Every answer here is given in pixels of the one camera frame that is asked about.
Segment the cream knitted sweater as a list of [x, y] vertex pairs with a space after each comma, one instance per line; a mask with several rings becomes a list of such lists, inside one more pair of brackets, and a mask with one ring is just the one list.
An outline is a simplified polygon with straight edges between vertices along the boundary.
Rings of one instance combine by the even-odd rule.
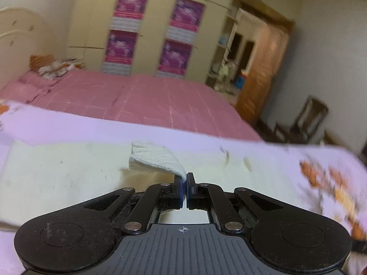
[[184, 172], [225, 191], [247, 187], [300, 207], [288, 163], [283, 148], [263, 143], [169, 150], [138, 142], [30, 146], [16, 140], [1, 173], [1, 228], [14, 231], [34, 217], [126, 186], [141, 192]]

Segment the pink bed cover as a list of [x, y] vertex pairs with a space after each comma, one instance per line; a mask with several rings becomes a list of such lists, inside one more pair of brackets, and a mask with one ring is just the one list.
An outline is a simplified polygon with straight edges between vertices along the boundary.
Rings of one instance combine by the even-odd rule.
[[47, 80], [28, 72], [8, 82], [1, 99], [79, 116], [261, 141], [219, 93], [180, 79], [72, 70]]

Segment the open corner shelf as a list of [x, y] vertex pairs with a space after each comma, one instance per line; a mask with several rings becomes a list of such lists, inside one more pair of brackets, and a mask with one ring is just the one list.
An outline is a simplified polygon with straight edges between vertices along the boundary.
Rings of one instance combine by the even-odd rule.
[[243, 10], [234, 6], [226, 14], [225, 23], [206, 79], [206, 85], [216, 92], [227, 91], [233, 71], [238, 66], [236, 58], [243, 41], [243, 35], [238, 32], [242, 14]]

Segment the brown wooden door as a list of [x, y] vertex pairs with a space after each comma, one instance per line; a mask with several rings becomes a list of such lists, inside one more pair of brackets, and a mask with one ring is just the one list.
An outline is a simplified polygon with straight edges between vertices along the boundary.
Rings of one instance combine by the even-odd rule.
[[256, 125], [261, 117], [294, 27], [295, 22], [288, 20], [266, 24], [257, 35], [251, 68], [235, 106], [240, 117], [249, 125]]

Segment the lilac floral bed sheet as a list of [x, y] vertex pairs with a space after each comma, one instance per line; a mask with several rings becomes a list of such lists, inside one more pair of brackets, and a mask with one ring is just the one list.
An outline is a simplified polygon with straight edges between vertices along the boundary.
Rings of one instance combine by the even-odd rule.
[[131, 186], [169, 182], [141, 164], [157, 152], [176, 171], [225, 191], [247, 187], [340, 222], [355, 240], [348, 274], [366, 273], [366, 167], [335, 146], [277, 145], [1, 103], [1, 273], [24, 270], [16, 230], [42, 214]]

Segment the dark wooden chair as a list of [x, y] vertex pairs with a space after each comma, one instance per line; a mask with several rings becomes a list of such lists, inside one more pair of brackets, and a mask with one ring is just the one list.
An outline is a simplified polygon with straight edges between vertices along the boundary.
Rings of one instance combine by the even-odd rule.
[[329, 108], [324, 102], [315, 96], [309, 96], [292, 125], [277, 122], [271, 130], [265, 122], [259, 120], [256, 129], [273, 142], [306, 145], [316, 134], [328, 112]]

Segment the lower right pink poster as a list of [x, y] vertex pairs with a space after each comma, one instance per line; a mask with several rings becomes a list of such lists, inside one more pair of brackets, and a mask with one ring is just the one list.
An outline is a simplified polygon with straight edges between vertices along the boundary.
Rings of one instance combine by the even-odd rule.
[[191, 52], [191, 45], [166, 39], [156, 76], [183, 79], [189, 64]]

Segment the pink poster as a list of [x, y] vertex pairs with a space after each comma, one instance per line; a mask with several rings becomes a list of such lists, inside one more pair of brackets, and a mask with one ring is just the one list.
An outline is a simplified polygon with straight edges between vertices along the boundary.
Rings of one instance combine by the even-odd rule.
[[191, 52], [191, 45], [166, 39], [156, 76], [183, 79], [189, 64]]
[[106, 74], [129, 76], [136, 40], [135, 32], [110, 30], [101, 71]]
[[116, 0], [110, 29], [138, 33], [147, 2], [148, 0]]
[[165, 38], [193, 44], [201, 24], [205, 5], [192, 0], [176, 0]]

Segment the lower left pink poster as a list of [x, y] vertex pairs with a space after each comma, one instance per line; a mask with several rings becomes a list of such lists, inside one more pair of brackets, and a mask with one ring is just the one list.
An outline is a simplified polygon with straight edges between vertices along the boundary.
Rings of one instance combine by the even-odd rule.
[[129, 76], [136, 40], [135, 32], [110, 30], [101, 71], [106, 74]]

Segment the orange patterned pillow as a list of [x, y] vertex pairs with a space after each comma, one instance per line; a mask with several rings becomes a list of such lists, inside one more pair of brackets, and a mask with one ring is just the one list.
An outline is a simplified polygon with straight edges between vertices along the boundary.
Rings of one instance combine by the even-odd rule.
[[56, 60], [53, 55], [31, 55], [29, 58], [29, 70], [47, 80], [59, 78], [72, 70], [83, 70], [85, 67], [84, 61], [74, 57], [62, 61]]

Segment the upper right pink poster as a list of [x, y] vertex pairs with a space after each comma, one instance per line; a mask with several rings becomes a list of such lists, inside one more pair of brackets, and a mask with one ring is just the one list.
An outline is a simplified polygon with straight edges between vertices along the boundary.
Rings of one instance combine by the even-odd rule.
[[192, 0], [176, 0], [165, 38], [193, 44], [201, 24], [205, 5]]

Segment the upper left pink poster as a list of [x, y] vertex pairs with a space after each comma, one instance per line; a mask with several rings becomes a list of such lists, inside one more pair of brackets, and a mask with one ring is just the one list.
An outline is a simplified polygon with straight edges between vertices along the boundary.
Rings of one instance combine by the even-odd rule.
[[138, 33], [147, 2], [148, 0], [116, 0], [110, 29]]

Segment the cream wardrobe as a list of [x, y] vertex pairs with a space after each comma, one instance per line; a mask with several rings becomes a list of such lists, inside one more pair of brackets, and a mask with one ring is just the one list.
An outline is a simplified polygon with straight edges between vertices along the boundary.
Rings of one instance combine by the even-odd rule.
[[[204, 83], [218, 48], [218, 39], [232, 0], [192, 0], [202, 3], [204, 13], [193, 40], [185, 79]], [[117, 0], [76, 0], [68, 34], [69, 57], [80, 57], [89, 70], [102, 69], [109, 26]], [[147, 0], [137, 31], [132, 74], [154, 75], [164, 46], [176, 0]]]

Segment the cream curved headboard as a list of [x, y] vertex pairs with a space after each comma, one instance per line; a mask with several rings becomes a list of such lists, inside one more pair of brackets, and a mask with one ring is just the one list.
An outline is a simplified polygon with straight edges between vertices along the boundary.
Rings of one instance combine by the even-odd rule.
[[1, 9], [1, 87], [29, 69], [31, 55], [60, 56], [60, 45], [51, 26], [32, 10]]

